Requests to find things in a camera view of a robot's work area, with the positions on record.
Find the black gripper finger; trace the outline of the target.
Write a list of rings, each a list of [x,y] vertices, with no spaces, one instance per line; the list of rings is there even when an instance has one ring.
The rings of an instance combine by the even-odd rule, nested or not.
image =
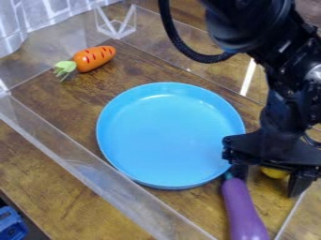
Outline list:
[[[231,175],[246,181],[249,177],[249,166],[246,164],[233,164],[230,167]]]
[[[310,187],[312,182],[317,180],[320,172],[312,171],[298,171],[290,174],[288,195],[290,198],[300,196],[305,190]]]

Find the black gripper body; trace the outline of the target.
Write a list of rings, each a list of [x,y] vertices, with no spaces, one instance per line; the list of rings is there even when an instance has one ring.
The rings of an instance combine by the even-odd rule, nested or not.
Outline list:
[[[222,158],[236,165],[260,165],[277,170],[321,175],[321,150],[301,140],[300,131],[282,131],[265,112],[254,132],[223,138]]]

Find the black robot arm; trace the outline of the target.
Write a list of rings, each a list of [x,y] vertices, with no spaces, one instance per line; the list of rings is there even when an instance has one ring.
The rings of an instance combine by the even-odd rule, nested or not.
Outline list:
[[[266,72],[269,96],[260,129],[223,139],[223,159],[290,173],[294,197],[321,177],[321,37],[294,0],[201,0],[209,33],[229,53],[246,53]]]

